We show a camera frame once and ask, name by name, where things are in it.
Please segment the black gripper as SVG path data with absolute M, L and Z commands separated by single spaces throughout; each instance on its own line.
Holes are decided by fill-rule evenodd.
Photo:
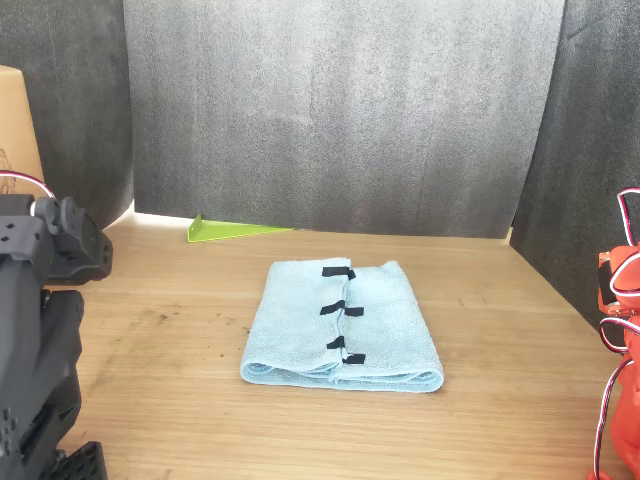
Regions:
M 53 236 L 54 257 L 48 283 L 79 286 L 109 276 L 112 243 L 86 210 L 64 207 L 61 223 L 61 231 Z

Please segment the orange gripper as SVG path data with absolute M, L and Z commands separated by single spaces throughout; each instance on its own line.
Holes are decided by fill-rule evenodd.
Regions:
M 598 305 L 609 316 L 639 314 L 639 246 L 618 246 L 598 257 Z

